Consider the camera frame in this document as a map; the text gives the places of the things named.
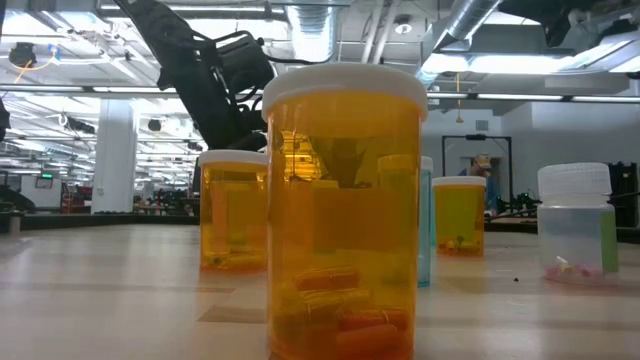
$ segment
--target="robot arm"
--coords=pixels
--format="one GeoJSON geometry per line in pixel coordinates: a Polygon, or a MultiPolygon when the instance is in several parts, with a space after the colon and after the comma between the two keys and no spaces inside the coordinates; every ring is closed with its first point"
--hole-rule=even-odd
{"type": "Polygon", "coordinates": [[[245,90],[255,94],[274,78],[261,39],[242,31],[208,39],[156,0],[115,2],[160,63],[158,87],[176,89],[209,149],[257,151],[266,145],[256,133],[266,130],[260,112],[236,98],[245,90]],[[233,38],[237,40],[218,46],[233,38]]]}

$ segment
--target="wooden table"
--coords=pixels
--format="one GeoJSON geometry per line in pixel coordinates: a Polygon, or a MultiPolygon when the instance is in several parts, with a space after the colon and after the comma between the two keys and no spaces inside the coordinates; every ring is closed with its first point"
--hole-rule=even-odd
{"type": "MultiPolygon", "coordinates": [[[[200,274],[195,226],[23,235],[0,240],[3,360],[276,359],[265,276],[200,274]]],[[[487,242],[483,260],[437,259],[415,359],[640,359],[640,247],[599,289],[541,280],[535,236],[487,242]]]]}

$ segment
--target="person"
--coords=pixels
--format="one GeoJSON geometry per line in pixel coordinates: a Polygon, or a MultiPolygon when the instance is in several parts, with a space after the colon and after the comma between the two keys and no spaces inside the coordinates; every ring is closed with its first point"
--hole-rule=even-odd
{"type": "Polygon", "coordinates": [[[491,177],[491,157],[489,154],[478,154],[473,159],[473,164],[468,169],[463,169],[459,176],[481,176],[487,179],[487,191],[485,192],[485,206],[494,214],[498,211],[498,184],[491,177]]]}

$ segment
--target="white plastic container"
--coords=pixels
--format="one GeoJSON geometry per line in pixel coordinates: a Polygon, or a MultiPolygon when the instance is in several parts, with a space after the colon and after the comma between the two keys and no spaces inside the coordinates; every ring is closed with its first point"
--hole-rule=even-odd
{"type": "Polygon", "coordinates": [[[609,167],[600,163],[547,166],[538,172],[542,205],[538,238],[544,276],[615,285],[618,245],[609,167]]]}

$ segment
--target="green label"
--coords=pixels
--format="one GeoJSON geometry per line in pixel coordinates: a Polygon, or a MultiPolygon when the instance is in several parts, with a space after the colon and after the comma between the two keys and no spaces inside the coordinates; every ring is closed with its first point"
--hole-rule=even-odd
{"type": "Polygon", "coordinates": [[[600,217],[600,237],[602,239],[602,270],[605,273],[618,272],[618,241],[616,239],[616,215],[604,212],[600,217]]]}

